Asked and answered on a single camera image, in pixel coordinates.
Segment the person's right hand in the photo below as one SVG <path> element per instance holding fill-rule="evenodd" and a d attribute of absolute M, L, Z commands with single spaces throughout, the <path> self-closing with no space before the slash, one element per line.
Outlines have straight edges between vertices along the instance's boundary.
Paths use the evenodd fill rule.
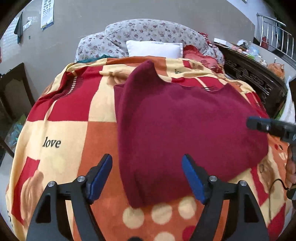
<path fill-rule="evenodd" d="M 295 184 L 296 175 L 295 175 L 295 162 L 293 161 L 293 147 L 292 145 L 288 146 L 287 150 L 287 163 L 285 166 L 286 175 L 285 175 L 285 183 L 288 188 Z"/>

